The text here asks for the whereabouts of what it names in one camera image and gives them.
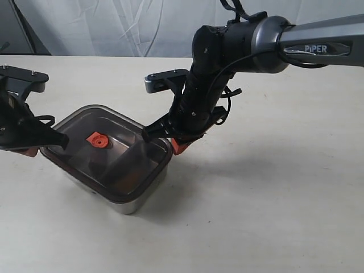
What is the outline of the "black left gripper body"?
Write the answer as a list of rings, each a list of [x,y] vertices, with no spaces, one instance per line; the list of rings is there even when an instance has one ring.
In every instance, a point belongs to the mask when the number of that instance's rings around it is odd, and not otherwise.
[[[1,150],[21,152],[44,146],[66,149],[69,138],[55,130],[54,124],[54,116],[35,116],[27,103],[19,103],[9,94],[1,95]]]

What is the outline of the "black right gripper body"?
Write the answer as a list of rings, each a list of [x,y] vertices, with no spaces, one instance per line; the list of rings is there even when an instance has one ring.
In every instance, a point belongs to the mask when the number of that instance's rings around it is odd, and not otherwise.
[[[200,139],[227,111],[217,106],[228,75],[200,75],[189,71],[182,95],[174,95],[169,111],[145,126],[142,137],[146,142],[156,138]]]

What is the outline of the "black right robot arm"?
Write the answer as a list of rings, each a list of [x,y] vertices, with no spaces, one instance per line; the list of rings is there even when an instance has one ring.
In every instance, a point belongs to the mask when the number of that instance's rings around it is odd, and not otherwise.
[[[187,144],[202,138],[229,115],[218,100],[240,94],[228,88],[235,74],[279,73],[288,65],[363,66],[363,15],[295,25],[262,13],[245,22],[200,27],[192,40],[190,69],[145,78],[149,93],[171,90],[174,98],[168,113],[143,129],[143,139]]]

